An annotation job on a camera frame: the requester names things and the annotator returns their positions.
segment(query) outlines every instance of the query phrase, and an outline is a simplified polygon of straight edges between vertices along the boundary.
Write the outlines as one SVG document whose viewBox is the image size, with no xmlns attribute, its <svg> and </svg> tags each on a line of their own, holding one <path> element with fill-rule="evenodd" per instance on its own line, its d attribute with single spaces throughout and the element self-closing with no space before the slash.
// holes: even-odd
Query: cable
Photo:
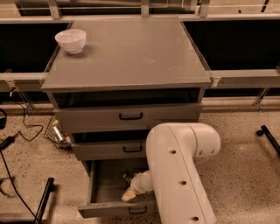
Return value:
<svg viewBox="0 0 280 224">
<path fill-rule="evenodd" d="M 34 216 L 34 218 L 35 218 L 37 221 L 39 221 L 39 220 L 37 219 L 36 215 L 34 214 L 34 212 L 28 207 L 28 205 L 26 204 L 26 202 L 24 201 L 24 199 L 23 199 L 23 198 L 21 197 L 21 195 L 19 194 L 19 192 L 18 192 L 18 190 L 17 190 L 17 188 L 16 188 L 16 186 L 15 186 L 15 184 L 14 184 L 14 181 L 13 181 L 13 179 L 12 179 L 12 176 L 11 176 L 11 174 L 10 174 L 10 171 L 9 171 L 8 165 L 7 165 L 7 163 L 6 163 L 6 160 L 5 160 L 5 158 L 4 158 L 4 155 L 3 155 L 3 153 L 2 153 L 2 150 L 0 150 L 0 154 L 1 154 L 1 157 L 2 157 L 2 160 L 3 160 L 3 163 L 4 163 L 4 166 L 5 166 L 5 168 L 6 168 L 6 171 L 7 171 L 7 173 L 8 173 L 10 182 L 11 182 L 11 184 L 12 184 L 12 186 L 13 186 L 13 188 L 14 188 L 16 194 L 17 194 L 17 196 L 21 199 L 21 201 L 24 203 L 25 207 L 26 207 L 26 208 L 29 210 L 29 212 Z"/>
<path fill-rule="evenodd" d="M 30 125 L 30 124 L 25 124 L 25 108 L 24 108 L 24 106 L 21 105 L 20 103 L 18 103 L 18 102 L 16 102 L 16 101 L 15 101 L 15 103 L 16 103 L 17 105 L 19 105 L 20 107 L 22 107 L 22 109 L 23 109 L 23 111 L 24 111 L 24 112 L 23 112 L 23 113 L 24 113 L 23 124 L 24 124 L 24 126 L 25 126 L 26 128 L 40 127 L 40 130 L 38 131 L 38 133 L 37 133 L 34 137 L 32 137 L 32 138 L 30 138 L 30 139 L 26 138 L 26 137 L 21 133 L 21 131 L 18 131 L 17 134 L 14 136 L 14 137 L 21 136 L 25 141 L 30 142 L 30 141 L 34 140 L 34 139 L 42 132 L 44 126 L 43 126 L 43 125 L 40 125 L 40 124 L 32 124 L 32 125 Z"/>
</svg>

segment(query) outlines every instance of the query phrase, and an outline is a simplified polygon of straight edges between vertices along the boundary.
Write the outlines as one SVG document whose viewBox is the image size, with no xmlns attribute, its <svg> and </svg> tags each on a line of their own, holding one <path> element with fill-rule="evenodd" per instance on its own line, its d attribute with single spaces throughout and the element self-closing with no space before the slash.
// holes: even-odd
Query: white bowl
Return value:
<svg viewBox="0 0 280 224">
<path fill-rule="evenodd" d="M 55 35 L 59 46 L 68 53 L 79 53 L 86 44 L 87 35 L 84 31 L 70 29 Z"/>
</svg>

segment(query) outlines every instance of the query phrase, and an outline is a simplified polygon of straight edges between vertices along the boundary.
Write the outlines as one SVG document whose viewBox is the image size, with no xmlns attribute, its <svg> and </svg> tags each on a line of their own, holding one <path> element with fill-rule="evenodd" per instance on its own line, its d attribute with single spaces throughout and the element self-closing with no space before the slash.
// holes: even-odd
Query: cabinet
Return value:
<svg viewBox="0 0 280 224">
<path fill-rule="evenodd" d="M 176 17 L 75 21 L 79 54 L 62 50 L 42 90 L 90 177 L 84 217 L 143 214 L 154 195 L 124 203 L 125 172 L 148 170 L 145 139 L 166 122 L 196 122 L 210 80 Z"/>
</svg>

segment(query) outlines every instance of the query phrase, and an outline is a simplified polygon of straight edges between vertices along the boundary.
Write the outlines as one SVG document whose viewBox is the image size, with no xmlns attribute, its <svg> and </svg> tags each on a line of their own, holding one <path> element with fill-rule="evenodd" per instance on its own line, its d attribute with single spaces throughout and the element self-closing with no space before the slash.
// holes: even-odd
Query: caster wheel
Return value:
<svg viewBox="0 0 280 224">
<path fill-rule="evenodd" d="M 260 136 L 263 135 L 263 131 L 259 129 L 259 130 L 256 132 L 256 134 L 260 137 Z"/>
</svg>

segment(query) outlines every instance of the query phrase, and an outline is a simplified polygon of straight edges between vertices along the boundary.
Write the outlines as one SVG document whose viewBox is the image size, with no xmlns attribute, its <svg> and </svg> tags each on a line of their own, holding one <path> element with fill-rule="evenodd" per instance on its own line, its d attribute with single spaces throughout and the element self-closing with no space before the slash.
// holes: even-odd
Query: floor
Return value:
<svg viewBox="0 0 280 224">
<path fill-rule="evenodd" d="M 228 107 L 222 103 L 207 103 L 199 122 L 213 126 L 221 138 L 220 153 L 197 165 L 201 181 L 216 214 L 218 223 L 280 223 L 280 160 L 266 136 L 256 132 L 266 125 L 279 139 L 280 104 L 263 107 L 258 113 L 252 106 Z M 8 118 L 0 138 L 15 135 L 19 130 L 31 138 L 39 128 L 26 128 L 23 117 L 16 113 Z M 49 177 L 54 178 L 56 191 L 52 193 L 45 211 L 45 223 L 161 223 L 158 214 L 127 217 L 82 219 L 77 206 L 85 205 L 88 175 L 81 162 L 69 150 L 58 150 L 43 138 L 50 115 L 34 113 L 27 116 L 26 124 L 43 124 L 44 130 L 33 141 L 21 136 L 3 151 L 15 184 L 31 210 L 36 212 Z M 0 176 L 6 176 L 0 160 Z M 4 181 L 3 189 L 10 194 L 0 194 L 0 214 L 28 213 L 12 189 Z"/>
</svg>

